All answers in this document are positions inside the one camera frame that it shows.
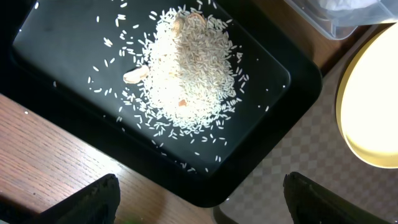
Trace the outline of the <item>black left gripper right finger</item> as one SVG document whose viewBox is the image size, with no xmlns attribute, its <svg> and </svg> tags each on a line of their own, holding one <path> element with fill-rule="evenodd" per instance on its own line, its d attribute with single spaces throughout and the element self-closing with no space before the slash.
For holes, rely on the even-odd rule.
<svg viewBox="0 0 398 224">
<path fill-rule="evenodd" d="M 294 224 L 389 224 L 298 172 L 285 175 L 283 187 Z"/>
</svg>

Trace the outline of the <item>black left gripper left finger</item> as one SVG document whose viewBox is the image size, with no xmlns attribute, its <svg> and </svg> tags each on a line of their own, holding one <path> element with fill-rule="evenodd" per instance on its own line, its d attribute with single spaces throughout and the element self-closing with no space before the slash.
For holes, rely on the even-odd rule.
<svg viewBox="0 0 398 224">
<path fill-rule="evenodd" d="M 39 224 L 113 224 L 121 201 L 114 174 L 100 179 L 28 220 Z"/>
</svg>

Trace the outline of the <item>rice pile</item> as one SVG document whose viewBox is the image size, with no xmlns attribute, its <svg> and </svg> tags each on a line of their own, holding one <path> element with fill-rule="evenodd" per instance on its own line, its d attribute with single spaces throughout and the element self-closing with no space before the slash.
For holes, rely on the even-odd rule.
<svg viewBox="0 0 398 224">
<path fill-rule="evenodd" d="M 189 172 L 214 172 L 268 103 L 249 101 L 249 44 L 214 1 L 38 1 L 42 70 Z"/>
</svg>

